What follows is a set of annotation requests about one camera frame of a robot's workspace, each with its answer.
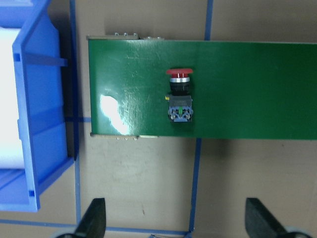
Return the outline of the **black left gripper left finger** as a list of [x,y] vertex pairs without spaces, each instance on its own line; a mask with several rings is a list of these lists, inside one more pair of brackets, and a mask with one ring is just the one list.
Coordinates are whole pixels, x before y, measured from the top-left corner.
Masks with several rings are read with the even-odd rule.
[[103,238],[106,232],[106,203],[104,198],[94,198],[77,226],[75,238]]

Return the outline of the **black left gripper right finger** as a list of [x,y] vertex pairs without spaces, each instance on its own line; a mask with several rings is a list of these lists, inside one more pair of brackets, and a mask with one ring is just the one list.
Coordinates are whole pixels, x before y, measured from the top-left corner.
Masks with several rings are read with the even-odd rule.
[[250,238],[279,238],[287,234],[258,198],[246,198],[245,229]]

